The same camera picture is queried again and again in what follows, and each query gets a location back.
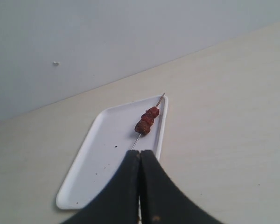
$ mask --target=meat piece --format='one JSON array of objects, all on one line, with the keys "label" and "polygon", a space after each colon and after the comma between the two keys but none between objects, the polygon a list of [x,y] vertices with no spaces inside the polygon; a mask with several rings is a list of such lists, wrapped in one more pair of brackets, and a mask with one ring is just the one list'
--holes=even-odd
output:
[{"label": "meat piece", "polygon": [[150,113],[145,113],[141,116],[141,120],[145,121],[149,126],[154,124],[154,118]]},{"label": "meat piece", "polygon": [[156,118],[159,115],[160,110],[154,106],[154,107],[148,109],[148,111],[146,111],[146,113],[149,113],[153,116],[153,118]]},{"label": "meat piece", "polygon": [[145,121],[141,120],[136,124],[135,132],[146,135],[150,132],[150,126]]}]

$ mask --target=meat skewer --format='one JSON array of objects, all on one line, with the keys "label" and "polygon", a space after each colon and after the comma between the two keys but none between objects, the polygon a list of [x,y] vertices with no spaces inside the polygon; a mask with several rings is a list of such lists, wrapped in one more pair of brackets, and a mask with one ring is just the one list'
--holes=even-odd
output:
[{"label": "meat skewer", "polygon": [[141,120],[136,124],[135,131],[139,133],[138,138],[134,142],[131,150],[135,148],[135,145],[139,138],[142,135],[146,135],[150,132],[150,127],[154,124],[154,119],[159,115],[160,110],[158,109],[159,104],[164,98],[165,93],[160,97],[158,103],[156,106],[153,106],[152,108],[148,109],[145,114],[141,116]]}]

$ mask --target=styrofoam tray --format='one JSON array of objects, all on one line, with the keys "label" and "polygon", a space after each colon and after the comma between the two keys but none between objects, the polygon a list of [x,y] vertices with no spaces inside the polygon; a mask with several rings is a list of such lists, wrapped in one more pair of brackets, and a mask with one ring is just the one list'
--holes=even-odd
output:
[{"label": "styrofoam tray", "polygon": [[[56,197],[60,209],[86,206],[109,182],[138,133],[134,127],[145,110],[155,106],[161,95],[102,111],[94,120]],[[159,160],[168,98],[159,105],[160,115],[135,150],[153,150]]]}]

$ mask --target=table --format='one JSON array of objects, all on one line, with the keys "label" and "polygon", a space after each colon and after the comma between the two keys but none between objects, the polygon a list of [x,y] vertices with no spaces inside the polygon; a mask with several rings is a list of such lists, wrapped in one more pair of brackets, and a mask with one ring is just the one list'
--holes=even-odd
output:
[{"label": "table", "polygon": [[56,194],[107,107],[166,92],[160,163],[228,224],[280,224],[280,23],[0,123],[0,224],[59,223]]}]

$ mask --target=skewer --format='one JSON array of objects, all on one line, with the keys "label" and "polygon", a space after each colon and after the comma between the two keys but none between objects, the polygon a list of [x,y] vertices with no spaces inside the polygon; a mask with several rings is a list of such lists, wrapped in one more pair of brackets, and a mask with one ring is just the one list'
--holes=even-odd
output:
[{"label": "skewer", "polygon": [[[165,93],[163,93],[163,95],[160,97],[160,99],[159,99],[159,101],[158,101],[158,103],[157,103],[157,105],[156,105],[155,107],[158,107],[158,106],[160,105],[161,101],[162,101],[163,98],[164,98],[164,95],[165,95]],[[134,144],[133,144],[133,146],[132,146],[132,148],[131,148],[130,150],[134,150],[134,148],[135,148],[135,146],[136,146],[136,144],[137,144],[139,138],[141,137],[141,135],[142,135],[142,134],[139,134],[139,135],[138,135],[136,141],[134,142]]]}]

